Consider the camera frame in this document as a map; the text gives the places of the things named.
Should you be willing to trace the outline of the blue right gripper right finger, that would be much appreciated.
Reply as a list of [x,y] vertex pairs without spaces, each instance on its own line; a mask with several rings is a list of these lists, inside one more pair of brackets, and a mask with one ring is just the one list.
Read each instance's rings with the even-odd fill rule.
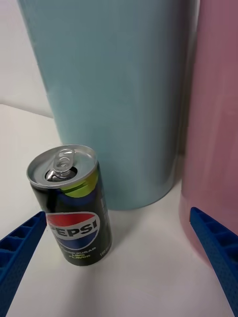
[[234,316],[238,316],[238,236],[195,207],[190,210],[190,224],[210,261]]

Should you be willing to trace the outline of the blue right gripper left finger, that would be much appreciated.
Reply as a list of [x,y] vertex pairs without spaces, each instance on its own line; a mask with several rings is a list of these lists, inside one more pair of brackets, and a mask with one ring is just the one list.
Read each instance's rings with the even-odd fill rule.
[[1,239],[0,316],[6,316],[46,227],[46,215],[41,211]]

